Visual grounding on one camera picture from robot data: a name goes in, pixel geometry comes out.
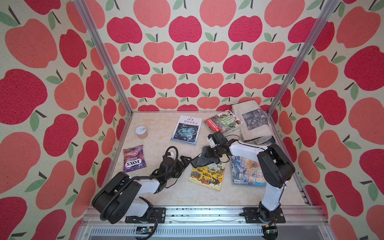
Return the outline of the yellow picture book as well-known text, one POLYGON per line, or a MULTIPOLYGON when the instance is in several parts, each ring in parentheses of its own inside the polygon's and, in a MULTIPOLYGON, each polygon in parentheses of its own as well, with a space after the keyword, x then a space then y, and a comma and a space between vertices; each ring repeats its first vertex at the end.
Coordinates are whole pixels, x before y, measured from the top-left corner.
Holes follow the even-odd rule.
POLYGON ((218 164, 212 163, 205 167, 193 168, 189 182, 220 191, 223 183, 226 164, 229 158, 224 155, 218 164))

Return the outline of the blue sunflower magazine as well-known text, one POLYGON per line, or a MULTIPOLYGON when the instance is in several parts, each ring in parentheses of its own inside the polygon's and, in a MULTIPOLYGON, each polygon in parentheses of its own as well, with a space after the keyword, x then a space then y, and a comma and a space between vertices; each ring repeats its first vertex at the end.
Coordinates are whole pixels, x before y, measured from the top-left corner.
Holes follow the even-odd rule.
POLYGON ((231 156, 232 183, 238 186, 266 187, 267 181, 258 162, 231 156))

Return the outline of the grey microfibre cloth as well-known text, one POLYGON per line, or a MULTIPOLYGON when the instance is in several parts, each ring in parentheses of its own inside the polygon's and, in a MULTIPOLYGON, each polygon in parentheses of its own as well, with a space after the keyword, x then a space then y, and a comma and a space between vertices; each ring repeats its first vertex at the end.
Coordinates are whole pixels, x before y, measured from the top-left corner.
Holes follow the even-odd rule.
POLYGON ((208 146, 204 146, 202 148, 202 152, 197 157, 191 160, 191 164, 194 168, 200 168, 200 167, 208 166, 210 164, 221 165, 223 163, 229 162, 229 158, 227 158, 227 161, 223 161, 221 160, 222 157, 223 156, 218 155, 214 151, 214 149, 208 146))

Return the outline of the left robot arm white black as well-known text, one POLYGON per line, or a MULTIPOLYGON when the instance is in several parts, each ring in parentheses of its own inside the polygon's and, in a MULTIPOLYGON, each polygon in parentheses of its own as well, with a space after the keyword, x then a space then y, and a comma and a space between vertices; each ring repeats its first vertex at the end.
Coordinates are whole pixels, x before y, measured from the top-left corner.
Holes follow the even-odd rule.
POLYGON ((122 218, 155 220, 153 204, 142 195, 160 193, 168 187, 168 180, 178 179, 191 161, 192 158, 185 156, 176 160, 167 153, 160 167, 150 176, 131 178, 125 172, 119 172, 93 198, 92 206, 100 213, 102 221, 111 224, 122 218))

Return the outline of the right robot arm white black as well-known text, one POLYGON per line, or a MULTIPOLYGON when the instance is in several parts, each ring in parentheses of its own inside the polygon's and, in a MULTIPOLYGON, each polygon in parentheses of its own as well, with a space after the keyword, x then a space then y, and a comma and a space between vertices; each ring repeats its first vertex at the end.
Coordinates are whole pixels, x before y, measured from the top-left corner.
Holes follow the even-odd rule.
POLYGON ((264 179, 266 191, 259 203, 257 217, 263 223, 274 222, 281 206, 281 197, 286 183, 292 178, 296 169, 284 151, 277 145, 258 147, 230 140, 223 145, 203 147, 203 157, 216 160, 223 155, 242 157, 258 162, 264 179))

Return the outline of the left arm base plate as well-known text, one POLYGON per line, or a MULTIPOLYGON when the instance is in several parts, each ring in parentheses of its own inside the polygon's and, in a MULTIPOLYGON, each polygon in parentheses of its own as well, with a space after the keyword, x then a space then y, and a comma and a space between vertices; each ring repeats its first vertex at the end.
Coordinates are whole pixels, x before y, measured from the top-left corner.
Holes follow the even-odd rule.
POLYGON ((144 214, 143 217, 126 217, 125 223, 127 224, 150 224, 154 223, 155 221, 158 222, 158 224, 164 224, 165 223, 165 216, 166 216, 166 208, 150 208, 147 210, 147 212, 144 214))

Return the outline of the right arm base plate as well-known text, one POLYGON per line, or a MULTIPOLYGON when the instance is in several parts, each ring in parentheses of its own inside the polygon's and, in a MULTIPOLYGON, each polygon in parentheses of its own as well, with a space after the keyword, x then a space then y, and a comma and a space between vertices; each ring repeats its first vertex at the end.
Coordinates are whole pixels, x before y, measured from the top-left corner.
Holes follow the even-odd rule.
POLYGON ((243 208, 240 213, 244 217, 247 224, 284 224, 286 223, 285 216, 280 207, 270 212, 267 209, 261 208, 243 208))

